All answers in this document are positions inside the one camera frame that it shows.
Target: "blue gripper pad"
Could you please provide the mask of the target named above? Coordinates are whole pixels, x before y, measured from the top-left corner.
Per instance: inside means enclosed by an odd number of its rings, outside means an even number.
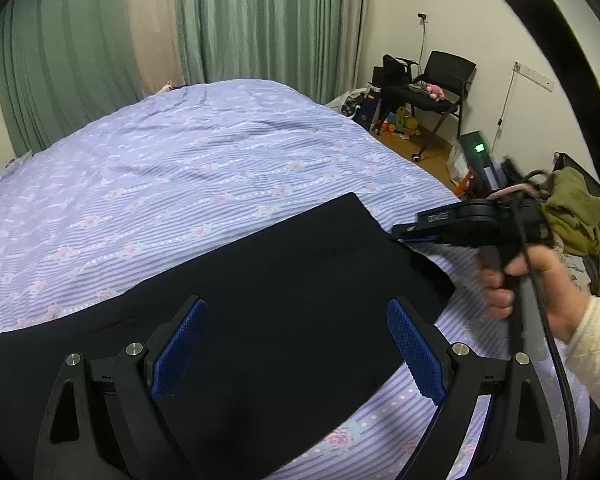
[[[175,393],[178,380],[205,328],[206,303],[197,300],[154,362],[154,378],[149,395],[156,404]]]
[[[386,323],[420,393],[439,406],[446,396],[442,367],[398,300],[387,305]]]

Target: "metal screw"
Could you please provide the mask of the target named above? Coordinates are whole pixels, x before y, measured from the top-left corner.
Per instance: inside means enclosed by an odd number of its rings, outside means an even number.
[[[131,343],[126,347],[126,354],[138,355],[142,351],[142,348],[144,348],[142,343]]]
[[[75,365],[77,365],[79,362],[80,362],[80,354],[77,354],[77,353],[75,353],[75,352],[74,352],[74,353],[72,353],[72,354],[69,354],[69,355],[66,357],[66,363],[67,363],[69,366],[75,366]]]
[[[516,361],[518,361],[521,365],[528,365],[530,360],[529,356],[524,352],[518,352],[516,354]]]
[[[464,343],[454,343],[451,347],[456,355],[467,355],[469,353],[469,347]]]

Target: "power outlet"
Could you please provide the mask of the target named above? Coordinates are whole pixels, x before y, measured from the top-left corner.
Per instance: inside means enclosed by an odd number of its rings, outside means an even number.
[[[545,75],[542,75],[537,70],[534,70],[531,67],[520,63],[519,61],[515,62],[515,64],[513,65],[513,70],[514,72],[518,72],[521,76],[524,76],[527,79],[533,81],[545,90],[548,90],[549,92],[554,91],[555,81],[549,79]]]

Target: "chair backrest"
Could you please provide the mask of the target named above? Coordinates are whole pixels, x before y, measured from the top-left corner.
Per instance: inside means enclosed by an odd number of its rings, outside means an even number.
[[[462,85],[458,78],[471,81],[474,71],[474,62],[454,54],[433,50],[424,69],[424,81],[438,85],[459,96],[462,92]]]

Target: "bed sheet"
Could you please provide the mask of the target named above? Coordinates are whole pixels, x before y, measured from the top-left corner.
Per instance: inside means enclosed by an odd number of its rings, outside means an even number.
[[[158,94],[101,118],[0,177],[0,332],[45,322],[353,191],[380,225],[411,221],[455,196],[352,121],[261,80]],[[478,354],[505,350],[506,327],[484,316],[473,251],[414,246],[453,279],[437,325]],[[342,334],[334,354],[364,335]],[[537,364],[566,450],[555,374]],[[570,376],[581,441],[589,398]],[[475,449],[481,399],[450,478]],[[270,480],[393,480],[435,407],[408,368]],[[281,424],[281,438],[289,431]]]

